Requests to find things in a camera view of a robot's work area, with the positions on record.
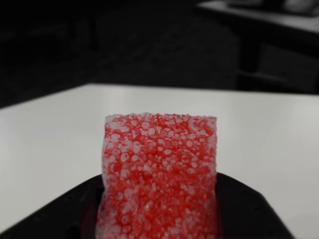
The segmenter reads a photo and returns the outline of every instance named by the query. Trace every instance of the dark background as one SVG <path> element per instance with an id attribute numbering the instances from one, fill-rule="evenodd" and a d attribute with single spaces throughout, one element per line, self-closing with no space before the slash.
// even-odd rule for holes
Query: dark background
<path id="1" fill-rule="evenodd" d="M 199 2 L 2 7 L 0 108 L 90 82 L 236 90 L 239 39 L 196 14 Z M 96 52 L 90 48 L 90 16 L 97 25 Z M 74 38 L 68 21 L 75 25 Z M 316 59 L 273 47 L 265 47 L 261 63 L 262 71 L 309 94 L 315 91 L 318 66 Z"/>

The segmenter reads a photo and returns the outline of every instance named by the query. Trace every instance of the desk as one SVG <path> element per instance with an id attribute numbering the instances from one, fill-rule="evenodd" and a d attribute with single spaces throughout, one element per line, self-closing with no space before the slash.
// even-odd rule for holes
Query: desk
<path id="1" fill-rule="evenodd" d="M 217 116 L 217 170 L 262 193 L 296 238 L 319 235 L 319 98 L 87 85 L 0 111 L 0 232 L 101 173 L 104 117 Z"/>
<path id="2" fill-rule="evenodd" d="M 303 93 L 285 79 L 258 72 L 263 43 L 319 58 L 319 17 L 304 17 L 229 7 L 225 1 L 208 1 L 197 11 L 229 26 L 241 38 L 238 89 L 262 87 L 279 92 Z M 319 78 L 316 93 L 319 93 Z"/>

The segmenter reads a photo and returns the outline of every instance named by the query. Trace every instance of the white table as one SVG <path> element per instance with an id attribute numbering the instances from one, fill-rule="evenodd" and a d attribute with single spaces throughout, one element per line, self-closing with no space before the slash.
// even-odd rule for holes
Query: white table
<path id="1" fill-rule="evenodd" d="M 319 236 L 318 97 L 106 85 L 0 111 L 0 232 L 100 174 L 104 116 L 132 112 L 217 116 L 218 171 Z"/>

